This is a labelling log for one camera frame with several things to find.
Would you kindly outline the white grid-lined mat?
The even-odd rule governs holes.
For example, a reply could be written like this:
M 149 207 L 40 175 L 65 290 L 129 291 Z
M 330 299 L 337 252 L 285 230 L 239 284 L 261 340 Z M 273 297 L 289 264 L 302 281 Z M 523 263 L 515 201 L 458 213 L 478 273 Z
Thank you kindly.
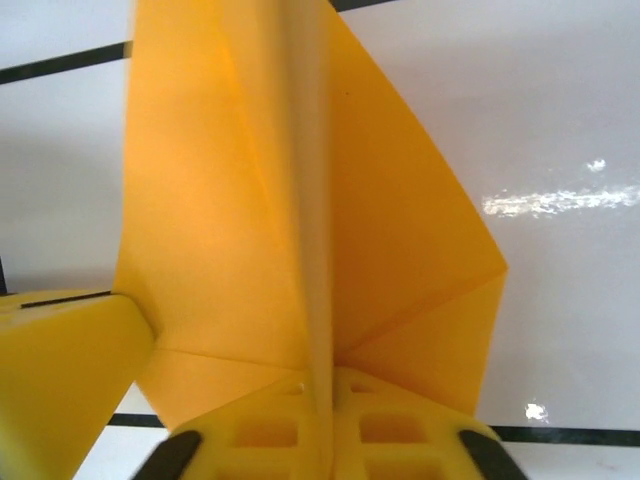
M 134 0 L 0 0 L 0 291 L 112 282 Z M 640 480 L 640 0 L 333 0 L 509 275 L 477 413 L 530 480 Z

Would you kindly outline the yellow paper sheet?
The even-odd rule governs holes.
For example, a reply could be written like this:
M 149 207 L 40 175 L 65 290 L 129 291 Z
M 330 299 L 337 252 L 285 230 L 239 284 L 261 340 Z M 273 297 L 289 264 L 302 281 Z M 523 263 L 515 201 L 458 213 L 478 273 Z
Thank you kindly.
M 506 271 L 330 0 L 137 0 L 114 288 L 166 426 L 333 366 L 473 413 Z

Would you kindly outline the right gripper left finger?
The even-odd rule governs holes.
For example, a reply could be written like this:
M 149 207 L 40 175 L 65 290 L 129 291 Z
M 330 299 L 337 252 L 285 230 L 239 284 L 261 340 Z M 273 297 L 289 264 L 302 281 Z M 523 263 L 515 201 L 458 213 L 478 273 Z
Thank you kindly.
M 191 419 L 144 462 L 144 480 L 324 480 L 319 419 L 296 372 Z

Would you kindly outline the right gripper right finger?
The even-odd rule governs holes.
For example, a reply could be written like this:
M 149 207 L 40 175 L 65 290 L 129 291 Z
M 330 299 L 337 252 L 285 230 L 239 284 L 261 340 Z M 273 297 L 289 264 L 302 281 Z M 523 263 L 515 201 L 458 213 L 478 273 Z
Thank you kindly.
M 356 369 L 334 369 L 331 480 L 526 480 L 489 426 Z

